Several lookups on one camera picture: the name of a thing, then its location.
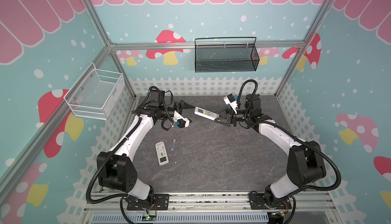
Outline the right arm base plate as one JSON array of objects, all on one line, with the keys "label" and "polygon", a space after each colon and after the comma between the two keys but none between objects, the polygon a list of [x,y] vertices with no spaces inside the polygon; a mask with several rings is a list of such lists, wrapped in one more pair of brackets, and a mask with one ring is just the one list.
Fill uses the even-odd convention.
[{"label": "right arm base plate", "polygon": [[292,208],[289,198],[276,199],[271,193],[251,191],[248,193],[251,210],[289,210]]}]

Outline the white remote with batteries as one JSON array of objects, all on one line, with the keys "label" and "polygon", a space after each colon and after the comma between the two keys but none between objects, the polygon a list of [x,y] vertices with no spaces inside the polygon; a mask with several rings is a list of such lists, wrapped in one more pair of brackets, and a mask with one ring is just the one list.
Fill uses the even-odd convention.
[{"label": "white remote with batteries", "polygon": [[215,119],[220,117],[220,115],[217,113],[214,113],[214,112],[211,112],[211,111],[199,108],[199,107],[195,107],[194,113],[198,116],[201,116],[203,118],[206,118],[206,119],[209,119],[212,121],[214,121]]}]

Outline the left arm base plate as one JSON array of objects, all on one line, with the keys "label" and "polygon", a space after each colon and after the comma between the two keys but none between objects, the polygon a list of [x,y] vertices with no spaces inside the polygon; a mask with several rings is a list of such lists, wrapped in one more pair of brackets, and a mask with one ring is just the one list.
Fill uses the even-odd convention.
[{"label": "left arm base plate", "polygon": [[128,211],[145,211],[145,210],[168,210],[169,194],[154,194],[153,197],[148,197],[146,200],[130,201],[127,203]]}]

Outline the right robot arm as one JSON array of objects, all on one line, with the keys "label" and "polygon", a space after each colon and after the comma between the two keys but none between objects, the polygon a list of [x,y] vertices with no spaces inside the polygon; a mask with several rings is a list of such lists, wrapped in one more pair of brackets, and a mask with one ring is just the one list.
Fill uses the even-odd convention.
[{"label": "right robot arm", "polygon": [[[260,95],[256,93],[257,89],[255,87],[251,94],[246,95],[243,109],[240,99],[244,86],[240,88],[237,96],[229,94],[224,97],[224,102],[228,107],[219,112],[214,121],[226,126],[244,123],[243,128],[253,129],[269,138],[287,154],[286,174],[278,181],[266,186],[264,193],[259,196],[264,205],[269,209],[276,209],[293,198],[295,194],[306,189],[317,191],[337,189],[342,182],[342,175],[337,165],[322,152],[316,141],[305,141],[293,135],[270,116],[264,114]],[[326,177],[326,163],[334,170],[336,179],[330,186],[315,186],[314,182]]]}]

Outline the clear handle screwdriver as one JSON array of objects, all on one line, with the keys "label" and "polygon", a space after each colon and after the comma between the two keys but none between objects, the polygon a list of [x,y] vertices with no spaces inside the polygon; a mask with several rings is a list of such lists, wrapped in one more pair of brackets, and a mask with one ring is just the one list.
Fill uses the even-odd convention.
[{"label": "clear handle screwdriver", "polygon": [[178,130],[176,129],[175,130],[175,135],[174,135],[174,138],[173,138],[173,141],[172,141],[172,144],[171,144],[171,151],[174,151],[174,149],[175,149],[176,141],[177,141],[177,133],[178,133]]}]

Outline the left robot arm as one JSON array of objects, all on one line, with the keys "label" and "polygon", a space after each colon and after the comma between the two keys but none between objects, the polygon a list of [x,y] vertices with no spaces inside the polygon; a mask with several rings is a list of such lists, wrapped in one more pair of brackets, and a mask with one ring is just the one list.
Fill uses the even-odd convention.
[{"label": "left robot arm", "polygon": [[[175,102],[173,97],[170,98],[170,103],[166,104],[165,94],[165,91],[151,86],[146,98],[132,111],[134,120],[118,143],[108,152],[99,153],[96,159],[97,171],[86,191],[87,203],[98,204],[114,198],[123,198],[145,209],[155,203],[153,187],[138,178],[133,165],[135,153],[157,121],[163,124],[169,121],[171,127],[188,127],[191,120],[183,117],[182,111],[193,108],[193,105],[182,100]],[[95,183],[117,190],[118,193],[93,199],[91,193]]]}]

